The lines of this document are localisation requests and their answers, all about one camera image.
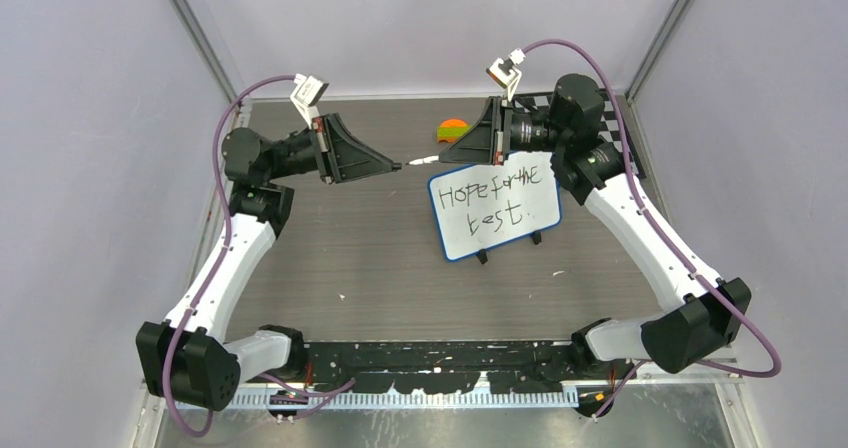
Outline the white black marker pen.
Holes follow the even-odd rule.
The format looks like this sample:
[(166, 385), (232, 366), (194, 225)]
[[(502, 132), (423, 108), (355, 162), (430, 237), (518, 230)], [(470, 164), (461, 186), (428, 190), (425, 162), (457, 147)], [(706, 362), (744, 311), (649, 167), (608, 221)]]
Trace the white black marker pen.
[(409, 162), (406, 163), (406, 165), (407, 166), (421, 166), (421, 165), (436, 163), (438, 161), (439, 161), (439, 156), (435, 155), (435, 156), (428, 156), (428, 157), (410, 160)]

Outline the blue framed whiteboard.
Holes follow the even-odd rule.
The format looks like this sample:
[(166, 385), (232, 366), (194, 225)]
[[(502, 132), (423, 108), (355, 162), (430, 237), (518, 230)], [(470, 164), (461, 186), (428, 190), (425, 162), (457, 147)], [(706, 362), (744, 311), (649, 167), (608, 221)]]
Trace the blue framed whiteboard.
[(550, 152), (515, 152), (501, 166), (467, 165), (427, 184), (446, 260), (455, 262), (562, 221)]

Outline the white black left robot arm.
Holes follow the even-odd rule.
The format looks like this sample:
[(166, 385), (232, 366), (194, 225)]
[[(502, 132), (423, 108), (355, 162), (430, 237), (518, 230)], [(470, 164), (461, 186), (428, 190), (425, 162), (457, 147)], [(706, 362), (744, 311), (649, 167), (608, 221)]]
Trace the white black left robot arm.
[(401, 164), (367, 146), (337, 113), (315, 117), (306, 128), (271, 140), (241, 127), (221, 142), (228, 216), (209, 257), (181, 302), (163, 319), (146, 322), (136, 335), (149, 392), (170, 406), (218, 412), (240, 384), (270, 372), (284, 382), (306, 371), (303, 335), (263, 325), (228, 342), (228, 325), (247, 282), (289, 220), (294, 189), (278, 179), (315, 172), (327, 184), (396, 172)]

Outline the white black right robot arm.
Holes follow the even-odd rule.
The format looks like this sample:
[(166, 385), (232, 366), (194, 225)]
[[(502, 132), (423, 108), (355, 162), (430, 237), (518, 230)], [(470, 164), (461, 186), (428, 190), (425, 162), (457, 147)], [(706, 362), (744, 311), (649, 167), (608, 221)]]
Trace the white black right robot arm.
[(611, 360), (633, 359), (679, 373), (735, 340), (752, 292), (741, 278), (726, 279), (704, 263), (656, 213), (628, 155), (600, 135), (606, 104), (597, 82), (581, 74), (560, 77), (541, 107), (493, 96), (437, 159), (498, 166), (518, 154), (550, 154), (559, 186), (613, 234), (661, 308), (653, 317), (602, 319), (575, 332), (572, 368), (591, 379)]

